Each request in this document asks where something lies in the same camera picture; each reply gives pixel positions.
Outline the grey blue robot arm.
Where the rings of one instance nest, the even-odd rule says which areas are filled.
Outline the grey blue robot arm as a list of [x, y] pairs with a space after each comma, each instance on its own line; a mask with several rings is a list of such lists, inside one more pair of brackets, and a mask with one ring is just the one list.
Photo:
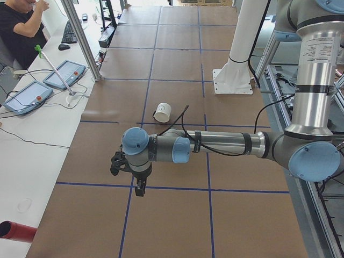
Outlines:
[[275, 161], [293, 176], [319, 182], [339, 174], [343, 155], [328, 128], [336, 60], [343, 34], [343, 1], [279, 1], [276, 33], [302, 41], [291, 124], [282, 133], [204, 132], [167, 129], [149, 135], [133, 127], [124, 132], [112, 158], [111, 173], [133, 174], [135, 194], [145, 194], [152, 163], [186, 163], [191, 153], [255, 155]]

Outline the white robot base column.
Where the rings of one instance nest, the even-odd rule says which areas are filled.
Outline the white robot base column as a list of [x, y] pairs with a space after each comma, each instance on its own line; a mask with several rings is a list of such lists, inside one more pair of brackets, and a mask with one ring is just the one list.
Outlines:
[[269, 5], [269, 0], [242, 2], [228, 62], [222, 69], [213, 70], [215, 94], [251, 95], [253, 93], [250, 84], [249, 58]]

